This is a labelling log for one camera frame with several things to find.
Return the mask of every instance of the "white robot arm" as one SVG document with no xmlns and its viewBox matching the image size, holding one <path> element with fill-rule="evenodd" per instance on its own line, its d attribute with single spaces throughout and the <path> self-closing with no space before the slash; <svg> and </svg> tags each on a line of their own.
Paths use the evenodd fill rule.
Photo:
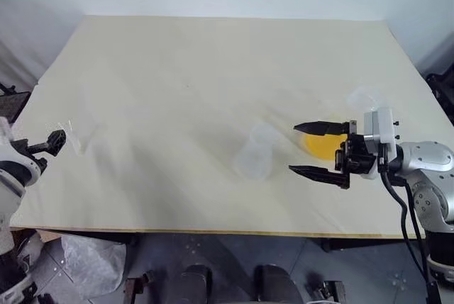
<svg viewBox="0 0 454 304">
<path fill-rule="evenodd" d="M 347 140 L 336 151 L 335 170 L 314 166 L 289 168 L 314 181 L 350 187 L 350 174 L 366 179 L 380 175 L 392 197 L 402 207 L 401 227 L 412 257 L 426 280 L 428 303 L 440 303 L 435 282 L 429 281 L 427 264 L 437 281 L 454 283 L 454 152 L 438 142 L 405 142 L 396 144 L 398 135 L 389 108 L 378 108 L 365 114 L 364 135 L 356 133 L 356 121 L 329 123 L 323 121 L 302 123 L 294 129 L 312 135 L 347 134 Z M 414 211 L 426 232 L 429 256 L 423 266 L 414 256 L 406 236 L 407 206 L 396 194 L 393 186 L 404 186 L 409 198 L 410 214 L 416 236 L 423 250 Z"/>
<path fill-rule="evenodd" d="M 26 193 L 45 171 L 47 160 L 33 155 L 56 156 L 66 142 L 63 130 L 52 132 L 47 142 L 28 146 L 27 139 L 13 140 L 5 118 L 0 118 L 0 304 L 29 303 L 36 285 L 17 264 L 9 223 Z"/>
</svg>

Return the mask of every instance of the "gray floor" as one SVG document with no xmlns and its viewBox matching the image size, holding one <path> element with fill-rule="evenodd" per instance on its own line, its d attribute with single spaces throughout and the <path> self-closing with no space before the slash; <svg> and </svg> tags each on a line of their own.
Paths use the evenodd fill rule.
<svg viewBox="0 0 454 304">
<path fill-rule="evenodd" d="M 212 303 L 249 300 L 253 270 L 258 264 L 276 264 L 288 270 L 304 301 L 309 274 L 345 285 L 348 304 L 425 303 L 425 289 L 403 244 L 345 249 L 325 253 L 312 240 L 298 237 L 252 235 L 143 235 L 128 250 L 127 277 L 148 270 L 157 274 L 157 292 L 139 295 L 136 303 L 162 302 L 165 285 L 191 264 L 205 264 L 213 271 Z M 122 303 L 123 284 L 108 295 L 83 301 L 65 273 L 59 240 L 45 245 L 33 276 L 39 293 L 50 293 L 60 304 Z"/>
</svg>

